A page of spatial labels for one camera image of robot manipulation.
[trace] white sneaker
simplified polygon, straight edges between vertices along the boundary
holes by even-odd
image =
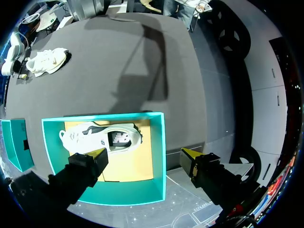
[[[68,151],[80,154],[101,148],[106,148],[108,154],[133,151],[142,143],[142,135],[133,123],[99,126],[85,122],[60,131],[59,138]]]
[[[57,71],[65,62],[67,56],[67,49],[55,48],[54,50],[45,50],[43,52],[37,52],[37,55],[27,61],[27,69],[34,73],[36,77],[48,72],[49,74]]]

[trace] jeans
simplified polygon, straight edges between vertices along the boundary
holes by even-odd
[[[162,14],[164,16],[171,16],[181,20],[184,22],[187,30],[189,30],[194,10],[195,8],[185,6],[175,0],[164,0]]]

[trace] wheel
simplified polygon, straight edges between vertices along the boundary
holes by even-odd
[[[243,182],[257,181],[261,173],[261,159],[257,151],[253,147],[247,149],[234,149],[229,163],[245,164],[252,163],[252,168],[247,173],[247,178]]]

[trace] gray table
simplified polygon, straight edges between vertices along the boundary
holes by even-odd
[[[37,51],[67,48],[70,61],[54,74],[12,78],[7,118],[25,118],[36,173],[51,173],[41,119],[66,115],[165,114],[169,165],[180,147],[202,145],[206,112],[198,60],[182,22],[160,15],[126,13],[79,21],[51,33]]]

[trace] shoe pair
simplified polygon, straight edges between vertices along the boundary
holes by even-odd
[[[34,58],[27,61],[26,67],[36,77],[43,75],[45,72],[52,74],[64,64],[67,59],[67,52],[68,50],[62,47],[37,52]]]

